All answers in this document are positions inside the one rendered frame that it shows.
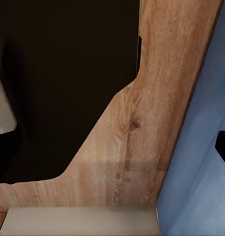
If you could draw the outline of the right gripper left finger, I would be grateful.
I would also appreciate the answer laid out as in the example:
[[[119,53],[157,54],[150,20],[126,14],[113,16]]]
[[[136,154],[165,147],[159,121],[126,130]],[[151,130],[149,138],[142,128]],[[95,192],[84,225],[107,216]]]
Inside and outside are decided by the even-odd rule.
[[[15,130],[0,134],[0,180],[20,148]]]

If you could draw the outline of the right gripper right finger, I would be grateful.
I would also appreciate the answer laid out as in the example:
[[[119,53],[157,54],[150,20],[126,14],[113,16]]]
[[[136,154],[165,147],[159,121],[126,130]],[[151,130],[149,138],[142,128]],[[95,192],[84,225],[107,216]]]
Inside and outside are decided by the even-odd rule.
[[[220,131],[216,140],[216,150],[225,161],[225,131]]]

